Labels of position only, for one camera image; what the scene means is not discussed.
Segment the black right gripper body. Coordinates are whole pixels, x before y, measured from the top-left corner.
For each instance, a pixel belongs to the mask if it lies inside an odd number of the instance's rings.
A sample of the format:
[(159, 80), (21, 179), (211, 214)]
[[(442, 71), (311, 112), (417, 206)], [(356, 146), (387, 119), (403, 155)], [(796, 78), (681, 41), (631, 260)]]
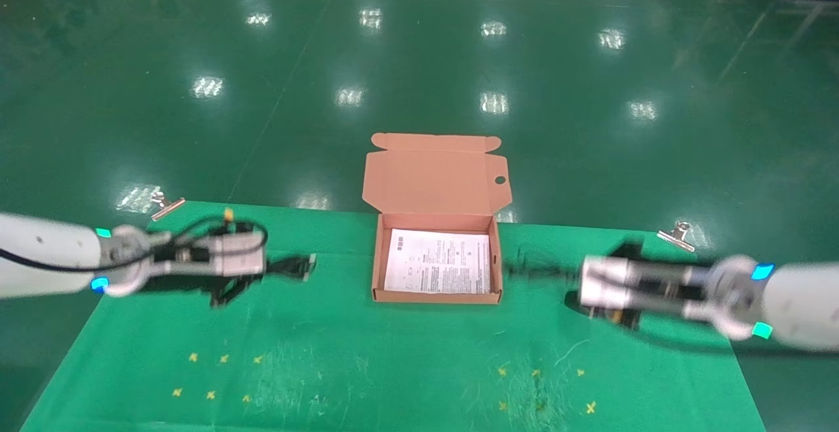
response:
[(657, 303), (683, 305), (705, 301), (709, 268), (630, 268), (627, 284)]

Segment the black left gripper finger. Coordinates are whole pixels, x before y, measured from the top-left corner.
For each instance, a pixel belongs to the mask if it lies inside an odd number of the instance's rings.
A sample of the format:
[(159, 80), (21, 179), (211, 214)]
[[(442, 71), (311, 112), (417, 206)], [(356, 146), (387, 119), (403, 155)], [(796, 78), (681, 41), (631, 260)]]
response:
[(210, 307), (225, 307), (248, 288), (248, 277), (223, 277), (216, 279), (208, 294)]

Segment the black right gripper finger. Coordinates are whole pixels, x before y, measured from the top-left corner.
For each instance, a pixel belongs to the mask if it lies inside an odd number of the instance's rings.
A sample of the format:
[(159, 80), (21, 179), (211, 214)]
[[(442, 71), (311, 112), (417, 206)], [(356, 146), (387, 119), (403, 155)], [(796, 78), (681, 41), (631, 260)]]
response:
[(587, 307), (587, 314), (590, 319), (602, 319), (629, 331), (637, 331), (642, 318), (642, 312), (637, 309), (611, 309), (610, 307)]
[(629, 261), (648, 261), (642, 253), (644, 241), (621, 241), (609, 254), (609, 258), (621, 258)]

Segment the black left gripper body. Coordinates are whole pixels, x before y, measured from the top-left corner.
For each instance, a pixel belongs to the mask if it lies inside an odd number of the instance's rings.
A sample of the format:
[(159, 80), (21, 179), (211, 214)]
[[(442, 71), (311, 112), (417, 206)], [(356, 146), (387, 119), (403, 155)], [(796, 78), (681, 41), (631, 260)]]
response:
[(155, 270), (212, 270), (212, 257), (206, 242), (155, 247)]

